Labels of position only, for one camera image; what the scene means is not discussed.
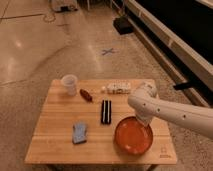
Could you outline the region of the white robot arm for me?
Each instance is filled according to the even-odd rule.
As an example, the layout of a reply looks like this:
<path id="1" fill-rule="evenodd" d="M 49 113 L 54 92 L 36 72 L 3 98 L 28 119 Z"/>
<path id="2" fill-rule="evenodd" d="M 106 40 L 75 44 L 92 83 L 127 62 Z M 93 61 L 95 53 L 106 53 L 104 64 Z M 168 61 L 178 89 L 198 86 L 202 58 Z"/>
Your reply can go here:
<path id="1" fill-rule="evenodd" d="M 128 104 L 140 123 L 148 126 L 157 117 L 213 139 L 212 108 L 169 102 L 156 95 L 156 88 L 143 82 L 128 96 Z"/>

